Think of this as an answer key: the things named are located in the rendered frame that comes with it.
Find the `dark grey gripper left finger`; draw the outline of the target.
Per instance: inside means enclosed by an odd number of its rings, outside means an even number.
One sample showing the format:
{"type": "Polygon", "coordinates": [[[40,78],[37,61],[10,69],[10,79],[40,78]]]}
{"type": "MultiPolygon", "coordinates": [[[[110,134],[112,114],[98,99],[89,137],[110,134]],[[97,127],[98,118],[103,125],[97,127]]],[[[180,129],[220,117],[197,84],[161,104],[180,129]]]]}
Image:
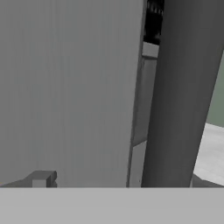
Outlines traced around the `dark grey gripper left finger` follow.
{"type": "Polygon", "coordinates": [[[27,177],[4,184],[3,187],[11,188],[32,188],[32,187],[57,187],[57,172],[56,171],[34,171],[27,177]]]}

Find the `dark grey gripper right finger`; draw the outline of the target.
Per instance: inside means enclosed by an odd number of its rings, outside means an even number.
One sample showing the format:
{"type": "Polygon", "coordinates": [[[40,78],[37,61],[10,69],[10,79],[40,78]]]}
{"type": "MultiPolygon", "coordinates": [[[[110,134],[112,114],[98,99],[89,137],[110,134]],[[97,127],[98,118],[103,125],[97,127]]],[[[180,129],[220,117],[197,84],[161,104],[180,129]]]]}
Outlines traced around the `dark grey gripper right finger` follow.
{"type": "Polygon", "coordinates": [[[213,188],[224,188],[224,185],[219,185],[208,180],[204,180],[197,175],[192,175],[192,186],[193,187],[213,187],[213,188]]]}

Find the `grey fridge door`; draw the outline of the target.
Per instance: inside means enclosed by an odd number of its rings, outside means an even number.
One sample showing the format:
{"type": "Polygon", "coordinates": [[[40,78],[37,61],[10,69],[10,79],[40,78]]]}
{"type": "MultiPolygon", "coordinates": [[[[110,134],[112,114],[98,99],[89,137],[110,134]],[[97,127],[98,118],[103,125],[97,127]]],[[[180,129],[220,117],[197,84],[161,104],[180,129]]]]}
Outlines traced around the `grey fridge door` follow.
{"type": "Polygon", "coordinates": [[[0,184],[124,187],[145,0],[0,0],[0,184]]]}

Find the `black kitchen appliance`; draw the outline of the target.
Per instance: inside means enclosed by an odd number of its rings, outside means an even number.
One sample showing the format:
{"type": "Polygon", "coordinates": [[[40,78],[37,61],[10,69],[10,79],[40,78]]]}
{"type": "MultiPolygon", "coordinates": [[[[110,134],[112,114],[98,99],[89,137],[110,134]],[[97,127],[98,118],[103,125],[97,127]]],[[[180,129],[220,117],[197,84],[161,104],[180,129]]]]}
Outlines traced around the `black kitchen appliance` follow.
{"type": "Polygon", "coordinates": [[[160,44],[165,0],[147,0],[143,41],[160,44]]]}

